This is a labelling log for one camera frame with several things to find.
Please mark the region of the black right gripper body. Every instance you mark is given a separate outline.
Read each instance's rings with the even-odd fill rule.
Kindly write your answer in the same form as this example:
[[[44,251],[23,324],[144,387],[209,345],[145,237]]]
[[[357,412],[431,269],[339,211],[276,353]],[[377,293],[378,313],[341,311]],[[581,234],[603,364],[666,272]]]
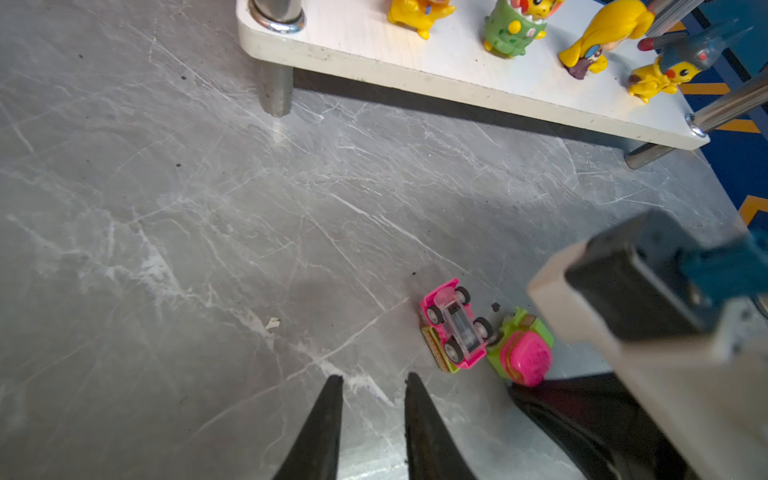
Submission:
[[[514,384],[508,392],[587,479],[698,477],[613,373]]]

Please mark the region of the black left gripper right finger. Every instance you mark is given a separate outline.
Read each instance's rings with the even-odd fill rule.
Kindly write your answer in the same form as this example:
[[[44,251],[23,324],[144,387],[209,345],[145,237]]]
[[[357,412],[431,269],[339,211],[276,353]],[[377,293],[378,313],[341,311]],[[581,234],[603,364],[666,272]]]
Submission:
[[[407,376],[404,406],[409,478],[475,479],[415,372]]]

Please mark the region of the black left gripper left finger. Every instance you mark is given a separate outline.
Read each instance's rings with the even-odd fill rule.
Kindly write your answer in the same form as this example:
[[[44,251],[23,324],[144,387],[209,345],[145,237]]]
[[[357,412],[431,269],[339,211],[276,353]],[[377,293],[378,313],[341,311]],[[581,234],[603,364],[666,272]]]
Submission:
[[[274,479],[336,479],[343,411],[343,377],[326,380]]]

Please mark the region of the pink green toy car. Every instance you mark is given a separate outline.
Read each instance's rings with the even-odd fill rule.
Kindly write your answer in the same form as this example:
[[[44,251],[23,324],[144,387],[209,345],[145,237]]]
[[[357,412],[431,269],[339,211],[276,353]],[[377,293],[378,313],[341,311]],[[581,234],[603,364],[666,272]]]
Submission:
[[[516,307],[502,321],[495,343],[486,347],[486,358],[505,381],[535,387],[552,366],[554,343],[539,317]]]

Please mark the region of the blue yellow duck figure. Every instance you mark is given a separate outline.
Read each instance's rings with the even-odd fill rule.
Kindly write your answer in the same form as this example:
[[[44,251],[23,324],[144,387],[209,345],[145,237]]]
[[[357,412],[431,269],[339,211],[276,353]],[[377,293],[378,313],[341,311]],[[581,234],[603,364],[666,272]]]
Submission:
[[[680,85],[711,68],[727,48],[751,30],[752,27],[740,27],[737,20],[732,20],[695,34],[676,32],[644,38],[637,48],[655,50],[658,55],[651,64],[631,72],[628,93],[645,104],[659,93],[676,94]]]

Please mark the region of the pink green monster figure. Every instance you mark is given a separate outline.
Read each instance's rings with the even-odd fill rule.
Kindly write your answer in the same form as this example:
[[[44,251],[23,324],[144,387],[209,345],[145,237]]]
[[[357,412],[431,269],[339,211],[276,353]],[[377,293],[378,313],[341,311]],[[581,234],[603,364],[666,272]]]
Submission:
[[[548,19],[564,0],[497,0],[485,17],[484,48],[514,58],[524,56],[527,47],[546,35]]]

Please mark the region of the yellow banana figure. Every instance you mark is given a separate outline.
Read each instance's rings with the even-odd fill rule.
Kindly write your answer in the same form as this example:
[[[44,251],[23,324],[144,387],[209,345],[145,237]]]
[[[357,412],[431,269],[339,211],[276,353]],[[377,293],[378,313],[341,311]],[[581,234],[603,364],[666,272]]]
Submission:
[[[644,36],[655,20],[655,13],[640,0],[618,0],[603,6],[569,48],[558,58],[577,80],[588,73],[599,74],[609,65],[605,54],[627,39]]]

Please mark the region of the orange yellow dragon figure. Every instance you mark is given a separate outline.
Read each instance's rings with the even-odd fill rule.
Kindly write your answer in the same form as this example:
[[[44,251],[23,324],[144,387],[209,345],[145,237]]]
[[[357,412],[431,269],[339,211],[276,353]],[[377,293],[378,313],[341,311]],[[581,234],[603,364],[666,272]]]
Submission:
[[[392,24],[411,27],[422,39],[428,40],[434,24],[455,11],[456,6],[449,1],[393,0],[387,19]]]

